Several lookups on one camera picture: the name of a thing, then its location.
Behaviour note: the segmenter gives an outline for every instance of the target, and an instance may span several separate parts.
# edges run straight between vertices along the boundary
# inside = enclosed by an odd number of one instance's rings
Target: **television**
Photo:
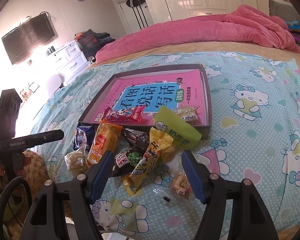
[[[11,63],[15,64],[54,35],[47,15],[42,13],[4,35],[2,42]]]

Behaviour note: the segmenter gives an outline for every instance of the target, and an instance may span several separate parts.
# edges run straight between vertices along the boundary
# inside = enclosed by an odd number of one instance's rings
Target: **blue gripper pad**
[[[195,197],[202,203],[205,203],[206,195],[204,193],[204,181],[202,181],[202,176],[200,176],[203,168],[202,165],[204,166],[204,164],[198,163],[192,152],[189,150],[186,150],[182,153],[181,163],[186,172]]]
[[[108,178],[112,172],[113,165],[114,154],[111,151],[106,151],[101,157],[100,162],[91,166],[86,173],[88,179],[85,188],[85,196],[90,200],[91,205],[101,198]]]

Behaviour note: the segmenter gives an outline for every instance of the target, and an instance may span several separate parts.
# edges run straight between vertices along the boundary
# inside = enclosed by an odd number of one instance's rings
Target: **black snack package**
[[[114,169],[111,177],[117,177],[131,173],[144,155],[144,151],[132,147],[115,156]]]
[[[94,136],[96,135],[96,132],[94,130],[93,125],[79,125],[77,126],[74,143],[73,143],[73,149],[77,150],[81,147],[82,143],[86,142],[86,150],[89,151],[90,147],[93,143]]]
[[[143,151],[146,151],[149,146],[149,134],[142,131],[123,128],[123,136],[131,146],[137,146]]]

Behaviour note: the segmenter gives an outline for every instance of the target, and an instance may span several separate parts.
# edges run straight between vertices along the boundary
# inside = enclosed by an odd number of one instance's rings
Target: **silver bolt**
[[[77,179],[78,180],[84,180],[86,178],[86,175],[84,175],[84,174],[79,174],[78,176],[77,176]]]
[[[216,173],[211,173],[210,174],[210,179],[218,179],[219,178],[219,175],[216,174]]]
[[[44,182],[44,185],[45,186],[50,186],[52,184],[52,180],[51,179],[48,179]]]
[[[250,179],[244,179],[243,180],[244,185],[250,186],[252,184]]]

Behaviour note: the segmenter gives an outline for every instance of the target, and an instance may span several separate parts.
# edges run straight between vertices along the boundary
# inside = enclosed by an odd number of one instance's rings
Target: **pink blanket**
[[[300,53],[284,20],[240,5],[231,14],[197,16],[158,23],[109,43],[96,54],[97,63],[167,45],[200,41],[252,42]]]

